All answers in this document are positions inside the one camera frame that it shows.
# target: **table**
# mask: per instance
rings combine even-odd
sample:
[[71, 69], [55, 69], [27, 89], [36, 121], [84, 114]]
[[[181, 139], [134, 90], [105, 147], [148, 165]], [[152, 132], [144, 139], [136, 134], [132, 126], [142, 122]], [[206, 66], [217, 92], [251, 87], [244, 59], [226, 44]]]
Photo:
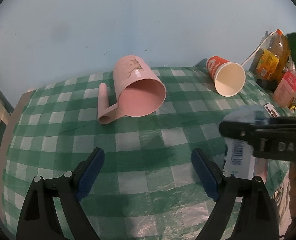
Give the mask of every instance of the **table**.
[[[4, 223], [16, 233], [20, 210], [32, 179], [61, 176], [74, 170], [95, 147], [106, 153], [105, 164], [89, 196], [81, 201], [101, 239], [194, 239], [214, 206], [192, 165], [192, 149], [223, 166], [225, 143], [218, 132], [223, 117], [243, 105], [273, 103], [246, 73], [242, 91], [230, 98], [216, 93], [205, 68], [159, 67], [167, 97], [154, 113], [97, 122], [101, 82], [116, 102], [112, 72], [95, 73], [50, 84], [31, 94], [7, 152], [3, 171]], [[269, 161], [266, 186], [278, 188], [288, 163]], [[57, 214], [71, 238], [60, 201]], [[237, 203], [229, 220], [228, 237], [237, 218]]]

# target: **barcode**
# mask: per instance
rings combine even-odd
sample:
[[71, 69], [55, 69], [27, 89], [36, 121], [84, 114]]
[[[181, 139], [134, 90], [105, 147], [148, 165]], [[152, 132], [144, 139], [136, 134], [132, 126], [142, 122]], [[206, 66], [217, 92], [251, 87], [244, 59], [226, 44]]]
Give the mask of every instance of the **barcode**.
[[240, 140], [233, 140], [232, 154], [230, 164], [240, 166], [243, 163], [243, 145], [244, 142]]
[[262, 69], [262, 71], [261, 71], [261, 75], [262, 76], [265, 76], [267, 74], [267, 70], [265, 70], [264, 68]]

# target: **white cable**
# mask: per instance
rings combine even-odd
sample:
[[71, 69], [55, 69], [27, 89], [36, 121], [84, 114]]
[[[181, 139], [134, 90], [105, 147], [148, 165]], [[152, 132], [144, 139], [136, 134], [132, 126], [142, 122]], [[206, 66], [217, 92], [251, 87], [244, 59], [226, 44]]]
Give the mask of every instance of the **white cable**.
[[261, 48], [261, 45], [263, 45], [264, 42], [267, 41], [267, 39], [275, 33], [276, 32], [272, 32], [272, 33], [268, 34], [268, 36], [261, 42], [261, 44], [259, 44], [257, 49], [255, 49], [255, 51], [241, 64], [241, 66], [243, 67], [258, 52], [258, 50]]

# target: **blue gripper pad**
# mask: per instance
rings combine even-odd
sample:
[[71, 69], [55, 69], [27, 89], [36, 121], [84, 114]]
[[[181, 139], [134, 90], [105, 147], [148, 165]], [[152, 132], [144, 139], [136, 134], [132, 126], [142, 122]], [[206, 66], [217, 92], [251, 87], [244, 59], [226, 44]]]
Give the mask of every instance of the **blue gripper pad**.
[[219, 199], [218, 185], [221, 183], [219, 167], [216, 163], [208, 161], [199, 148], [191, 152], [191, 162], [207, 196], [216, 202]]
[[101, 170], [105, 160], [105, 153], [100, 149], [91, 163], [88, 165], [86, 171], [82, 174], [78, 182], [78, 190], [76, 197], [80, 202], [83, 198], [87, 197], [92, 185], [94, 184], [99, 171]]

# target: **pink mug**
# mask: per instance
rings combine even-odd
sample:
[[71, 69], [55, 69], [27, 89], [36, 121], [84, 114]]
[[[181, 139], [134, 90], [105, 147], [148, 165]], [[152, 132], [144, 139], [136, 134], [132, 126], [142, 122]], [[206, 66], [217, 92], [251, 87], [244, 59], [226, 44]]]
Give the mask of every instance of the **pink mug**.
[[107, 85], [98, 93], [98, 122], [108, 124], [122, 116], [139, 117], [156, 111], [166, 98], [166, 87], [140, 57], [122, 57], [113, 71], [117, 103], [109, 106]]

